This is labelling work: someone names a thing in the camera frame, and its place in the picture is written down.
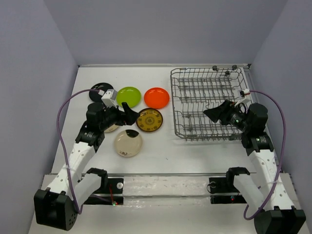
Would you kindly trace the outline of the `green plate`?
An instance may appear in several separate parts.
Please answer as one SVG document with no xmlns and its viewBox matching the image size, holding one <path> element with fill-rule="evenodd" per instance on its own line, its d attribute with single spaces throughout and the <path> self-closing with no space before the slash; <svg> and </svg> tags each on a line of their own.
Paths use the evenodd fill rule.
<svg viewBox="0 0 312 234">
<path fill-rule="evenodd" d="M 137 106 L 141 101 L 141 92 L 136 87 L 124 87 L 117 93 L 117 103 L 121 107 L 126 102 L 130 108 Z"/>
</svg>

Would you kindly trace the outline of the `yellow patterned plate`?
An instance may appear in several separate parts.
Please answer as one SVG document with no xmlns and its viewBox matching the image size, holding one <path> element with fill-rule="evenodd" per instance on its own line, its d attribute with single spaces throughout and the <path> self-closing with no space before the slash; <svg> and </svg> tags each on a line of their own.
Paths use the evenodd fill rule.
<svg viewBox="0 0 312 234">
<path fill-rule="evenodd" d="M 153 108 L 145 108 L 139 112 L 136 120 L 137 127 L 143 132 L 151 133 L 157 131 L 163 124 L 161 112 Z"/>
</svg>

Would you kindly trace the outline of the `orange plate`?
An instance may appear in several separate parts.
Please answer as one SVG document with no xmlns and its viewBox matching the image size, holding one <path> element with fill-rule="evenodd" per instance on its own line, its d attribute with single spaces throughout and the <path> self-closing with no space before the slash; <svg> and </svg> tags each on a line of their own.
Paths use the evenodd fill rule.
<svg viewBox="0 0 312 234">
<path fill-rule="evenodd" d="M 169 93 L 160 87 L 153 87 L 144 94 L 145 104 L 154 109 L 161 109 L 167 106 L 170 101 Z"/>
</svg>

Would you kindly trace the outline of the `beige plate with black mark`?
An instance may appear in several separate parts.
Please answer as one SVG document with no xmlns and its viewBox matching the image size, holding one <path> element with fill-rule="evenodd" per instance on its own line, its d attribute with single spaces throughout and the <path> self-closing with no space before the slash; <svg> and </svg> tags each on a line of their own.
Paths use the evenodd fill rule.
<svg viewBox="0 0 312 234">
<path fill-rule="evenodd" d="M 141 134 L 132 129 L 119 132 L 114 140 L 114 149 L 122 157 L 136 156 L 143 147 Z"/>
</svg>

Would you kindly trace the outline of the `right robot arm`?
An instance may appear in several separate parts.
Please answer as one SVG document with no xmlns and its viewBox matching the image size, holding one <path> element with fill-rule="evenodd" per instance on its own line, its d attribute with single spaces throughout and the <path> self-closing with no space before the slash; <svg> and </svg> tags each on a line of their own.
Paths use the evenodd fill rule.
<svg viewBox="0 0 312 234">
<path fill-rule="evenodd" d="M 214 123 L 232 125 L 242 132 L 241 143 L 255 168 L 257 182 L 246 168 L 234 167 L 228 169 L 224 185 L 229 191 L 238 190 L 247 202 L 244 218 L 253 220 L 258 234 L 299 233 L 306 216 L 295 207 L 279 175 L 274 147 L 265 132 L 267 108 L 253 103 L 242 111 L 240 104 L 226 100 L 204 114 Z"/>
</svg>

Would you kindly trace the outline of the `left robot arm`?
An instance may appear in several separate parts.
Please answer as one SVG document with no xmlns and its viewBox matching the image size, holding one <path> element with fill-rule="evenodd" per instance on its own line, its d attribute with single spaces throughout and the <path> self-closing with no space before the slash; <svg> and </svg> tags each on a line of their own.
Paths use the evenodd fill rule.
<svg viewBox="0 0 312 234">
<path fill-rule="evenodd" d="M 126 102 L 118 107 L 106 107 L 104 103 L 91 103 L 86 112 L 86 121 L 75 139 L 70 155 L 65 155 L 65 164 L 46 189 L 34 195 L 36 222 L 61 230 L 70 230 L 81 214 L 84 202 L 93 192 L 102 193 L 108 187 L 107 171 L 91 168 L 82 172 L 97 153 L 105 138 L 105 130 L 112 125 L 133 125 L 139 113 Z"/>
</svg>

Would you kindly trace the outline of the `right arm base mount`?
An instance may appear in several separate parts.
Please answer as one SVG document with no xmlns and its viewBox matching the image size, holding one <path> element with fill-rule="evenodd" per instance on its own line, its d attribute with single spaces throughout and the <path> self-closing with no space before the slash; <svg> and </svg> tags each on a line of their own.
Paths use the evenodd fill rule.
<svg viewBox="0 0 312 234">
<path fill-rule="evenodd" d="M 240 192 L 227 184 L 226 177 L 210 177 L 206 187 L 211 195 L 210 202 L 217 204 L 246 204 Z"/>
</svg>

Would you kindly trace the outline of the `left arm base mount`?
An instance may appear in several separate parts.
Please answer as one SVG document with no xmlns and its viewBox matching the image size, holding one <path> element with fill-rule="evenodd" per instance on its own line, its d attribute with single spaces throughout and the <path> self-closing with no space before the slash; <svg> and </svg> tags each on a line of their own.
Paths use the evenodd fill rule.
<svg viewBox="0 0 312 234">
<path fill-rule="evenodd" d="M 108 177 L 106 187 L 100 187 L 84 202 L 84 205 L 123 205 L 124 178 Z"/>
</svg>

